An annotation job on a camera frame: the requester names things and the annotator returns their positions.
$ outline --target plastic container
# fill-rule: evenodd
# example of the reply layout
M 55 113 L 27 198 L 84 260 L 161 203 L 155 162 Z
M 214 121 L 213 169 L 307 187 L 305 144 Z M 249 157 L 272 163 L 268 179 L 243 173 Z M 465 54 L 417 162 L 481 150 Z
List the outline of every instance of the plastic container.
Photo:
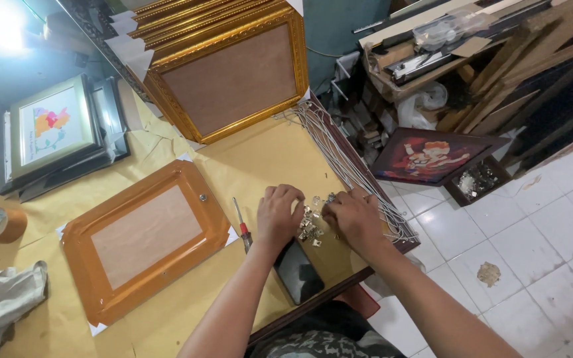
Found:
M 413 28 L 413 34 L 417 45 L 426 51 L 434 51 L 463 36 L 473 35 L 488 25 L 485 16 L 461 9 Z

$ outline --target smartphone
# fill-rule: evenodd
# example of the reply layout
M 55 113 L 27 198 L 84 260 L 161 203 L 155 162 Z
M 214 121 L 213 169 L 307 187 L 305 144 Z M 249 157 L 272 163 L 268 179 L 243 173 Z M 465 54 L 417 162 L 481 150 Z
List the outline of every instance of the smartphone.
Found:
M 324 282 L 295 238 L 282 249 L 273 268 L 296 305 L 324 289 Z

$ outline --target screwdriver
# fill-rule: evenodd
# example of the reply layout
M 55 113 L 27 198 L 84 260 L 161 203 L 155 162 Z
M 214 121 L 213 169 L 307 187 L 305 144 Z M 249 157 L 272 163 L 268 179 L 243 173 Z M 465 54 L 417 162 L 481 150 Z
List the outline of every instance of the screwdriver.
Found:
M 251 239 L 251 233 L 246 228 L 246 224 L 243 221 L 243 216 L 242 214 L 240 214 L 240 208 L 238 207 L 238 202 L 235 200 L 235 198 L 234 198 L 234 205 L 235 205 L 235 210 L 238 212 L 238 218 L 240 219 L 240 231 L 242 231 L 243 233 L 241 237 L 243 238 L 244 252 L 249 253 L 249 248 L 251 248 L 251 244 L 253 243 L 253 240 Z

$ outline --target hand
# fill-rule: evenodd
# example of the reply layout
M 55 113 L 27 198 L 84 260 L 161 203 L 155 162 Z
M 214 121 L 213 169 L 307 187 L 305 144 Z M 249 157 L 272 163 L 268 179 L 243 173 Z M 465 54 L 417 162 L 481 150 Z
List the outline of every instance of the hand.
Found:
M 291 214 L 291 204 L 298 200 Z M 304 194 L 287 184 L 267 187 L 258 205 L 258 239 L 254 245 L 268 248 L 276 256 L 286 246 L 304 218 Z
M 377 196 L 360 187 L 339 192 L 322 208 L 322 217 L 367 262 L 382 245 L 390 245 L 381 229 Z

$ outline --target table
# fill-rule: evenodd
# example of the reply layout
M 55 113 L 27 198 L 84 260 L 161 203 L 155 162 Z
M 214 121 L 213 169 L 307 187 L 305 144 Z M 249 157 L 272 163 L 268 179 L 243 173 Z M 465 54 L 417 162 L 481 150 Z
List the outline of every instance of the table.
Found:
M 55 229 L 185 152 L 235 227 L 237 216 L 231 197 L 237 198 L 251 232 L 257 230 L 255 210 L 267 185 L 290 183 L 309 200 L 344 189 L 300 126 L 269 118 L 195 152 L 173 127 L 156 118 L 135 93 L 122 96 L 132 97 L 137 110 L 126 115 L 131 120 L 136 116 L 144 128 L 127 134 L 131 157 L 24 204 L 0 197 L 0 206 L 21 208 L 28 215 L 23 238 L 0 245 L 0 269 L 24 269 L 38 260 L 48 264 L 48 299 L 16 323 L 14 340 L 4 345 L 3 357 L 174 357 L 178 353 L 242 263 L 242 240 L 220 250 L 92 338 Z M 333 234 L 323 238 L 322 248 L 303 246 L 326 291 L 296 308 L 272 271 L 262 292 L 251 342 L 372 273 Z

